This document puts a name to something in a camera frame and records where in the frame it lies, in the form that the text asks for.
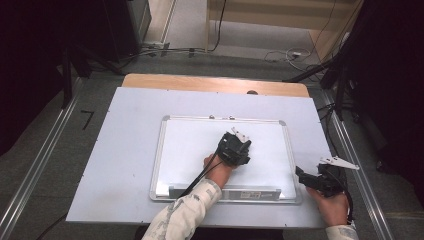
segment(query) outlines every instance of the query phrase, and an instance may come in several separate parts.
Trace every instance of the finger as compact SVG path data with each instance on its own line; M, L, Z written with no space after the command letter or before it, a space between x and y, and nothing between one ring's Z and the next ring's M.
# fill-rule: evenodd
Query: finger
M306 191L309 193L309 195L311 195L312 198L315 199L315 201L319 201L324 198L317 190L313 188L306 187Z
M213 157L213 154L210 154L209 157L203 159L203 167L206 167L206 165L210 162L212 157Z

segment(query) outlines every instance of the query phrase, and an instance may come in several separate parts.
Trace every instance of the black stand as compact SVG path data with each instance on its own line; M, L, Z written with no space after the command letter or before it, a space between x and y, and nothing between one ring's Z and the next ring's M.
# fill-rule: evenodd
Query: black stand
M103 67L109 69L117 75L124 76L125 74L103 58L99 57L94 52L85 48L82 45L68 44L63 50L62 64L63 64L63 104L62 109L68 106L72 99L72 78L71 78L71 63L80 77L89 78L91 75L90 65L87 63L86 58L91 58L100 63Z
M346 63L350 52L353 51L354 45L357 44L357 39L362 32L365 24L368 22L368 19L372 17L375 9L367 7L368 1L364 1L364 4L361 8L361 11L358 15L358 18L355 22L352 32L350 33L348 39L345 41L339 52L330 60L322 63L319 66L316 66L299 76L285 80L284 82L298 83L316 73L321 72L322 70L327 69L327 72L324 74L324 77L320 81L320 85L323 89L331 88L336 81L338 81L335 110L340 121L343 121L342 117L342 105L343 105L343 94L344 89L347 83L347 68Z

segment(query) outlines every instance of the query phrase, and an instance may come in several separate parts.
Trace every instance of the person's arm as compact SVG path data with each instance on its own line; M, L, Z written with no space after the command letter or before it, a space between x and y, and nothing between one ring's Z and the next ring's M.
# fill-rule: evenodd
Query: person's arm
M204 160L204 166L212 155ZM221 159L215 157L209 169L219 164ZM233 168L220 163L206 174L188 194L164 208L153 219L143 240L190 239L197 226L203 221L206 212L221 199L221 189L230 178Z
M349 203L343 193L325 198L315 189L307 187L309 195L315 199L324 222L329 240L358 240L356 230L347 225Z

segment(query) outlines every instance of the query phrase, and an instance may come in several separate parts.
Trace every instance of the floor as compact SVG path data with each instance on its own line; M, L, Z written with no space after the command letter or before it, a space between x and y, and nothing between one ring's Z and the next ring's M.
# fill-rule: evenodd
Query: floor
M174 6L175 9L180 6L178 3L184 3L184 1L186 0L177 1ZM179 17L176 15L176 12L174 12L172 17L178 19ZM178 38L182 39L177 36L177 33L180 32L181 35L183 31L177 31L173 23L175 22L172 22L171 19L169 32L166 34L164 42L168 41L170 46L174 44L174 47L196 47L195 44L201 42L190 42L192 39L177 40ZM301 70L284 61L284 56L281 61L265 61L267 60L265 58L267 51L281 50L284 53L291 47L312 49L313 46L307 35L296 30L286 32L286 35L293 34L302 38L304 44L294 46L289 42L284 46L267 47L270 49L262 50L260 49L262 44L255 45L255 41L249 39L250 45L246 44L248 46L246 48L254 50L245 51L246 48L244 47L231 47L230 40L225 38L225 28L222 30L221 43L224 46L224 51L217 51L210 55L196 53L194 57L189 57L187 53L168 53L165 56L143 55L135 58L123 70L134 73L222 76L281 81L298 75ZM305 69L310 64L316 63L317 59L314 61L311 56L307 60L310 62L299 62L296 63L296 66ZM311 79L302 81L303 84L308 86L309 93L317 108L328 104L328 99L325 96L327 94L332 95L331 91L323 91L319 88L317 84L319 77L321 76L313 76ZM74 108L63 129L61 129L60 137L57 138L52 151L48 154L44 171L39 176L31 197L26 200L25 208L20 213L9 239L35 239L69 210L110 101L115 89L122 84L122 80L122 76L116 76L108 71L95 72L90 79L81 79L81 88L78 91L79 94L77 94ZM345 101L353 102L348 96L346 96ZM45 139L48 138L50 130L61 114L61 104L62 94L60 93L28 126L15 146L9 152L0 156L0 209L7 209L10 206L9 203L24 180L28 169L38 158L37 155L42 149ZM86 127L89 116L84 111L94 112ZM412 186L398 175L385 174L375 170L378 157L368 140L367 132L360 124L355 123L349 111L344 112L344 116L346 118L344 124L361 161L362 169L366 173L369 185L384 212L385 220L392 234L391 238L386 239L422 239L423 208L416 199ZM340 156L344 157L346 151L344 151L345 148L340 141L339 134L334 125L330 124L329 126L329 133L335 142L335 147ZM335 153L330 141L329 146ZM375 230L370 218L372 212L364 203L364 196L355 181L355 176L351 171L348 171L347 174L349 189L355 202L355 222L360 239L384 239ZM137 227L133 225L60 222L46 235L45 239L133 239ZM286 240L326 239L325 232L322 229L285 230L284 237Z
M205 47L206 1L177 0L172 4L169 0L154 0L150 1L150 5L153 10L158 9L158 14L152 19L147 43L169 44L169 48L173 49ZM165 26L168 26L167 31L162 34ZM212 55L279 62L286 60L285 53L289 51L289 54L301 54L293 64L298 61L319 63L316 52L312 51L314 45L309 32L305 29L225 22L220 31L219 22L210 21L209 50L218 41L218 32L220 47L211 52Z

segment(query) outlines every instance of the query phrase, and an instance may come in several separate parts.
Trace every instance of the gray carpet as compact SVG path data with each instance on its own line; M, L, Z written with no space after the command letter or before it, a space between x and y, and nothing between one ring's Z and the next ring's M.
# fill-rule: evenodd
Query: gray carpet
M189 58L187 54L168 54L165 57L142 56L134 59L125 69L134 73L160 73L198 76L222 76L279 81L299 74L286 62L267 63L258 59L218 57L199 54ZM90 156L102 122L107 113L116 87L123 77L106 71L93 73L85 80L80 98L66 124L50 160L29 200L10 239L35 239L45 228L65 214L70 207L78 182ZM305 80L317 107L325 105L317 84ZM14 148L0 157L0 207L4 209L14 191L25 176L48 131L53 125L61 106L59 94L28 127ZM88 115L81 110L94 111L85 130ZM398 175L375 171L378 158L367 140L364 129L353 123L345 112L346 124L354 141L361 163L384 212L422 211L411 185ZM330 128L336 148L343 156L337 134ZM369 213L362 201L352 174L349 189L355 201L355 223L360 239L377 239ZM422 218L392 217L388 222L396 239L421 239L424 228ZM45 239L132 239L137 226L111 224L75 224L61 222ZM326 239L325 231L286 230L286 240Z

